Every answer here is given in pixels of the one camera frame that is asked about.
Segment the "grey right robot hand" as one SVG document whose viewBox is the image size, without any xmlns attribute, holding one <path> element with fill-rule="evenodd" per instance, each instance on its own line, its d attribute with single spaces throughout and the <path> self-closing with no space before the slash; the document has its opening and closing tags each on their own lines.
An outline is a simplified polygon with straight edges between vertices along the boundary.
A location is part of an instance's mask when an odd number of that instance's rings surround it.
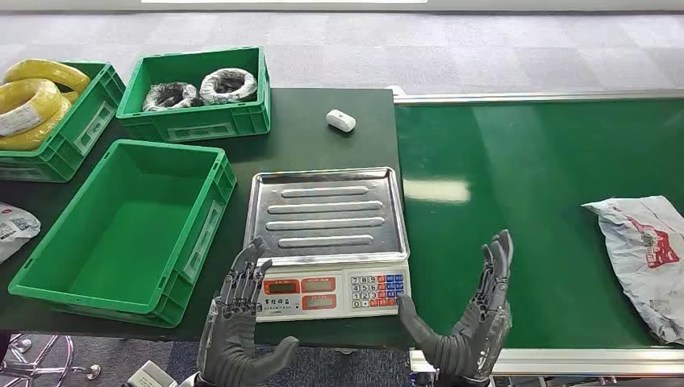
<svg viewBox="0 0 684 387">
<path fill-rule="evenodd" d="M 507 229 L 482 245 L 484 265 L 476 292 L 450 335 L 439 335 L 417 314 L 412 298 L 398 298 L 398 316 L 425 360 L 438 371 L 436 386 L 488 386 L 511 329 L 507 300 L 514 244 Z"/>
</svg>

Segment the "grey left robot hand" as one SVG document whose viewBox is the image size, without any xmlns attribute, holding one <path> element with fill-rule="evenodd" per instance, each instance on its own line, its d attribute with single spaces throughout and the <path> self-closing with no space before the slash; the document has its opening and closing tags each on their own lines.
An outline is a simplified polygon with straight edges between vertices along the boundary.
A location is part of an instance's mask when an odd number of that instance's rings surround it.
<svg viewBox="0 0 684 387">
<path fill-rule="evenodd" d="M 256 386 L 287 368 L 299 340 L 285 337 L 273 351 L 256 354 L 258 298 L 272 261 L 257 263 L 266 251 L 257 236 L 233 260 L 220 291 L 211 300 L 199 342 L 194 386 Z"/>
</svg>

